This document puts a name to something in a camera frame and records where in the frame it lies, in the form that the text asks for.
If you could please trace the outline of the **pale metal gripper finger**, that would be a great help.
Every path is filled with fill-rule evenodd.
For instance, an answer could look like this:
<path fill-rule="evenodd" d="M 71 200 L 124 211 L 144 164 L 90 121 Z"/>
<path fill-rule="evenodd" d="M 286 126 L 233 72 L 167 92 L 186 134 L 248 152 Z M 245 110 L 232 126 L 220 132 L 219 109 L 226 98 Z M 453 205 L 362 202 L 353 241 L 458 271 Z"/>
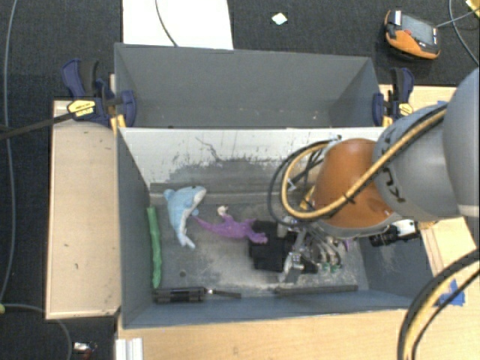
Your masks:
<path fill-rule="evenodd" d="M 282 271 L 278 275 L 279 283 L 296 283 L 299 280 L 300 275 L 302 274 L 301 269 L 290 268 L 286 271 Z"/>
<path fill-rule="evenodd" d="M 301 270 L 301 254 L 297 252 L 289 252 L 283 264 L 283 271 Z"/>

